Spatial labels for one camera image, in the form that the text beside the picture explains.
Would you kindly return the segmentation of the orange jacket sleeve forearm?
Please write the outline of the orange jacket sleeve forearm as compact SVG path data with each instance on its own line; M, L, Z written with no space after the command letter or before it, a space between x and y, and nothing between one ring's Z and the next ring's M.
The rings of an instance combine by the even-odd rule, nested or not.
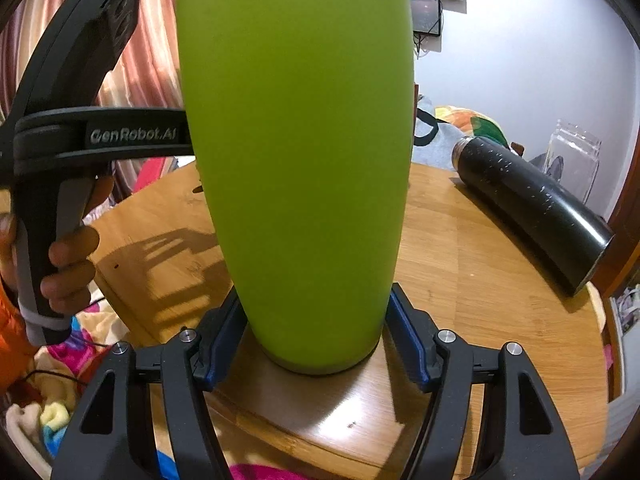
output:
M12 299L9 287L1 282L1 393L5 393L9 386L23 375L38 351L38 348L28 341L25 322L20 311L14 307Z

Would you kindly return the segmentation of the person's left hand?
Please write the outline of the person's left hand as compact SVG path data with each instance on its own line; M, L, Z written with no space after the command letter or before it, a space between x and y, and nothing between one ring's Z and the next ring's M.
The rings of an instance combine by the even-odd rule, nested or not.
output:
M14 240L17 218L1 215L1 277L11 292L17 292ZM90 304L89 284L96 268L89 257L99 246L100 236L92 226L80 226L53 243L49 259L56 271L40 284L42 296L54 312L75 315Z

